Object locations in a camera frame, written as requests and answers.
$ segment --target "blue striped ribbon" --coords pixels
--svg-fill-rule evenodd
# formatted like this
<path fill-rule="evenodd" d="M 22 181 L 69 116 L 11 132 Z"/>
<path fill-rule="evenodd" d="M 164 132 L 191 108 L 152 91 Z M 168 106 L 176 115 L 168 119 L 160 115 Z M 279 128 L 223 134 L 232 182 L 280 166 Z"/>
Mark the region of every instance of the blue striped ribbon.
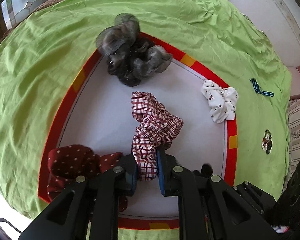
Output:
<path fill-rule="evenodd" d="M 274 93 L 272 93 L 272 92 L 261 90 L 260 86 L 258 85 L 255 78 L 251 78 L 250 81 L 251 81 L 251 83 L 253 85 L 253 88 L 254 88 L 254 90 L 257 94 L 261 94 L 261 95 L 268 96 L 268 97 L 273 97 L 274 96 Z"/>

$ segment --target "green bedsheet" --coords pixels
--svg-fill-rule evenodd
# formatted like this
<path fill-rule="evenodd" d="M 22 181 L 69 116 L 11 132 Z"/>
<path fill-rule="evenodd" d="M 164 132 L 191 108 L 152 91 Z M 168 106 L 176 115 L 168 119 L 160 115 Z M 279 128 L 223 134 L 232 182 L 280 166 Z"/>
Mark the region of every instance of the green bedsheet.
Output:
<path fill-rule="evenodd" d="M 278 198 L 288 169 L 286 107 L 291 76 L 268 38 L 227 0 L 65 0 L 32 14 L 0 45 L 0 192 L 34 218 L 43 146 L 54 115 L 95 38 L 120 13 L 199 60 L 239 93 L 235 183 Z M 256 94 L 256 78 L 273 98 Z M 261 149 L 271 131 L 271 154 Z"/>

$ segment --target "metal screw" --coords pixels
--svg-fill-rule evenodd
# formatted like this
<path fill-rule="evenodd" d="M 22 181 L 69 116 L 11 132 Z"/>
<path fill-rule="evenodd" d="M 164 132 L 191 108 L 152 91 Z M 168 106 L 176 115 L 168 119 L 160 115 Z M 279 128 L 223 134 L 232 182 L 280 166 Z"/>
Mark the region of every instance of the metal screw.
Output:
<path fill-rule="evenodd" d="M 115 173 L 120 173 L 121 171 L 123 171 L 123 168 L 121 166 L 116 166 L 116 167 L 113 168 L 113 171 Z"/>
<path fill-rule="evenodd" d="M 221 178 L 218 175 L 212 175 L 211 176 L 211 180 L 213 182 L 219 182 L 221 180 Z"/>
<path fill-rule="evenodd" d="M 85 180 L 86 180 L 86 177 L 82 176 L 82 175 L 75 178 L 75 181 L 79 182 L 79 183 L 84 182 Z"/>
<path fill-rule="evenodd" d="M 183 171 L 183 168 L 181 166 L 174 166 L 173 171 L 179 173 Z"/>

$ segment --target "striped upholstery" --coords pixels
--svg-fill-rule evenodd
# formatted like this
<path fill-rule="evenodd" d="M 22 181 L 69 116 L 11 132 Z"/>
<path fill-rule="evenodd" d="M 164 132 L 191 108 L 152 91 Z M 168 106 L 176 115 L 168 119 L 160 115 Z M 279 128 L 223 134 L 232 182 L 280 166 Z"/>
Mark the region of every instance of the striped upholstery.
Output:
<path fill-rule="evenodd" d="M 300 99 L 291 100 L 288 104 L 287 112 L 292 141 L 291 177 L 300 161 Z"/>

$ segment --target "yellow rectangle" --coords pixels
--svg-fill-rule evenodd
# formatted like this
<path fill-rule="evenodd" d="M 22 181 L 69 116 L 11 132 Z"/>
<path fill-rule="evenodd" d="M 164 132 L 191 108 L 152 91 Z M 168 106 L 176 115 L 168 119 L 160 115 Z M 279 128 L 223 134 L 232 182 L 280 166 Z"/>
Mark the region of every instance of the yellow rectangle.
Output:
<path fill-rule="evenodd" d="M 170 229 L 167 223 L 149 223 L 150 229 Z"/>
<path fill-rule="evenodd" d="M 229 149 L 235 149 L 238 147 L 237 136 L 233 135 L 229 137 Z"/>
<path fill-rule="evenodd" d="M 188 54 L 185 54 L 180 60 L 181 63 L 191 67 L 195 63 L 195 59 L 191 58 Z"/>
<path fill-rule="evenodd" d="M 82 68 L 72 83 L 72 87 L 76 93 L 79 91 L 79 89 L 81 88 L 81 86 L 85 80 L 86 80 L 86 76 L 85 76 L 84 70 Z"/>

